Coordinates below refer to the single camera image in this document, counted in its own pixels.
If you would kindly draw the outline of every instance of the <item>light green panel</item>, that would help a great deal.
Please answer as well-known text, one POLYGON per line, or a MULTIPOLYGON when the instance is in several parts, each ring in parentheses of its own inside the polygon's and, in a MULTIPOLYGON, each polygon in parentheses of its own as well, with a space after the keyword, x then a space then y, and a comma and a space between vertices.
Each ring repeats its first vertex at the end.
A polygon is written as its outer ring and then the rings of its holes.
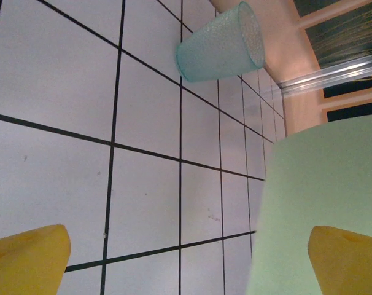
POLYGON ((372 236, 372 116, 276 143, 268 167, 249 295, 321 295, 309 256, 316 225, 372 236))

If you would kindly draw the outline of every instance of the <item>plastic cup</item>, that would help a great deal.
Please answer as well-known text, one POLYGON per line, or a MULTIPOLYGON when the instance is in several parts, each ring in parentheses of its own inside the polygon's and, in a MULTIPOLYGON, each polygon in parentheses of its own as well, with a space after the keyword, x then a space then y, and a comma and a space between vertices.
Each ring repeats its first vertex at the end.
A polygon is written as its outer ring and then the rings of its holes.
POLYGON ((246 2, 220 14, 176 49, 177 67, 189 82, 244 74, 264 65, 260 26, 246 2))

